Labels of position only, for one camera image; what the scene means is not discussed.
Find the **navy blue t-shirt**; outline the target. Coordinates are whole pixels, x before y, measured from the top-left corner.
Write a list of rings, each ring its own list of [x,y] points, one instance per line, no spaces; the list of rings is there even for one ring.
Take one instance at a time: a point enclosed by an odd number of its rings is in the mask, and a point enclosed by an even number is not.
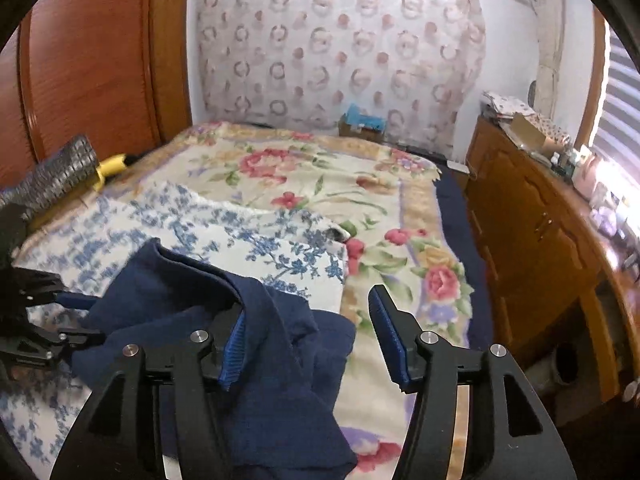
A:
[[[222,410],[224,440],[239,479],[343,479],[357,457],[320,393],[329,345],[299,296],[171,252],[152,238],[132,255],[82,324],[104,344],[79,350],[70,367],[94,388],[126,344],[145,349],[188,338],[237,302],[246,319],[245,361]]]

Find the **blue floral white quilt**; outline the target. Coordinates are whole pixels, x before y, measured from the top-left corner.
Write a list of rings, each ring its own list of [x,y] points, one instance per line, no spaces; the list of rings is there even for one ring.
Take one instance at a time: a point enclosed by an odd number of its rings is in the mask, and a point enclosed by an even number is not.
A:
[[[144,242],[162,246],[225,271],[257,278],[302,298],[319,335],[326,335],[328,365],[318,368],[320,393],[329,410],[337,398],[355,327],[340,315],[345,281],[346,236],[337,224],[311,212],[262,211],[206,200],[182,185],[146,184],[130,202],[97,198],[35,235],[17,257],[18,266],[61,275],[72,292],[103,296],[131,255]],[[346,356],[340,345],[346,344]],[[1,393],[1,420],[37,479],[49,479],[72,422],[89,389],[65,365],[60,372],[26,372]]]

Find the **dark circle-patterned pillow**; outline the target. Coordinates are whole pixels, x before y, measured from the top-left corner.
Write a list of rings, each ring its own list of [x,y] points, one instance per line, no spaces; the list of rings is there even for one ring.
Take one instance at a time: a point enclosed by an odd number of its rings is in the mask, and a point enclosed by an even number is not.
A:
[[[88,138],[74,136],[19,184],[1,191],[1,213],[32,221],[73,192],[98,182],[98,166],[98,156]]]

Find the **yellow cushion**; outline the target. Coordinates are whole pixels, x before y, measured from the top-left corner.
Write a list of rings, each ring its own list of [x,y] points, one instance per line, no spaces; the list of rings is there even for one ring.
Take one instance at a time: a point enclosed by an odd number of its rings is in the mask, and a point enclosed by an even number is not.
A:
[[[125,154],[118,154],[102,160],[96,167],[98,180],[93,185],[93,189],[100,192],[108,179],[122,174],[127,169],[126,159]]]

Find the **long wooden cabinet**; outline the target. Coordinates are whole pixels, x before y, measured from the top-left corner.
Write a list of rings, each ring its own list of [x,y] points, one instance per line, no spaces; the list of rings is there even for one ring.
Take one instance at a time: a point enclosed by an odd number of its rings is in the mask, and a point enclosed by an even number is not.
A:
[[[471,226],[496,334],[523,366],[585,321],[602,401],[639,374],[639,284],[589,220],[588,204],[500,127],[478,118],[466,163]]]

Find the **brown wooden wardrobe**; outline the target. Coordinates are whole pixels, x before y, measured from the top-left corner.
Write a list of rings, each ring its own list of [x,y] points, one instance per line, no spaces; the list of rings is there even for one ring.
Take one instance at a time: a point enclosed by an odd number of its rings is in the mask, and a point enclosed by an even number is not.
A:
[[[139,155],[191,125],[186,0],[1,0],[1,183],[78,134]]]

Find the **navy blue bed sheet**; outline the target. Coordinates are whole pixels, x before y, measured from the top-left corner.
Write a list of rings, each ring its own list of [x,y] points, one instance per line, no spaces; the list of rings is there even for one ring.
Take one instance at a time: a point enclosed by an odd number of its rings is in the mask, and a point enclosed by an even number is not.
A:
[[[468,218],[462,189],[454,173],[444,164],[436,164],[440,177],[435,182],[436,197],[446,242],[463,263],[465,276],[474,288],[471,294],[472,318],[468,341],[473,350],[487,350],[494,342],[494,326],[486,280],[486,264],[478,253]]]

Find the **red floral cream blanket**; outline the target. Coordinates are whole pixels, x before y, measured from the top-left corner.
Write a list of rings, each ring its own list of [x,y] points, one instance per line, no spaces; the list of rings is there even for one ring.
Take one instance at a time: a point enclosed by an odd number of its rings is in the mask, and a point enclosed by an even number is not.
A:
[[[390,381],[367,296],[384,285],[401,310],[459,347],[469,342],[474,285],[442,227],[431,162],[354,138],[217,122],[196,126],[135,164],[111,186],[131,200],[170,181],[210,200],[309,210],[348,233],[341,311],[356,326],[335,416],[357,455],[356,479],[392,476],[413,409]]]

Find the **open cardboard box on cabinet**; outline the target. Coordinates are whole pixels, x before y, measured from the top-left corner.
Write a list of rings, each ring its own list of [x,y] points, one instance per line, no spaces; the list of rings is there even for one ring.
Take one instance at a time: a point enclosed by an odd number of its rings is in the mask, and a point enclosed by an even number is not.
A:
[[[529,151],[547,158],[554,153],[561,153],[570,143],[570,136],[562,128],[539,114],[515,113],[508,126]]]

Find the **striped window blind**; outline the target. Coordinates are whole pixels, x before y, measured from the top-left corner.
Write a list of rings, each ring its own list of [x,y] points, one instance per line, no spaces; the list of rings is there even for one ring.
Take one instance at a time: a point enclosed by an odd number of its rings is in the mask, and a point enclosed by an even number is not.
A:
[[[606,25],[605,76],[592,147],[639,181],[640,78],[622,40]]]

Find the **cardboard box with blue items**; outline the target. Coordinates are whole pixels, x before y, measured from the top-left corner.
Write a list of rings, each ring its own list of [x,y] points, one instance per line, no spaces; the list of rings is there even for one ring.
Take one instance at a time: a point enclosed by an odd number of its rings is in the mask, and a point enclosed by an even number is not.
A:
[[[352,104],[338,122],[338,135],[380,143],[386,126],[387,122],[382,117],[369,115]]]

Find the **circle-patterned sheer curtain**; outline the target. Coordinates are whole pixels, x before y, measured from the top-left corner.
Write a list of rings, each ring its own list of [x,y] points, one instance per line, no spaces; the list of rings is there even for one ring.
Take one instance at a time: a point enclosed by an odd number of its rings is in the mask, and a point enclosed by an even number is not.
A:
[[[333,132],[351,107],[450,156],[483,67],[480,0],[193,0],[206,119]]]

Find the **beige side curtain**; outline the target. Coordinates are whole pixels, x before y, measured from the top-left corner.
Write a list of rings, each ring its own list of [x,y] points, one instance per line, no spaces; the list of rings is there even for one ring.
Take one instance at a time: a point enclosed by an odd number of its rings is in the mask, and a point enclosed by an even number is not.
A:
[[[535,0],[534,10],[539,52],[534,109],[552,118],[559,97],[566,3],[565,0]]]

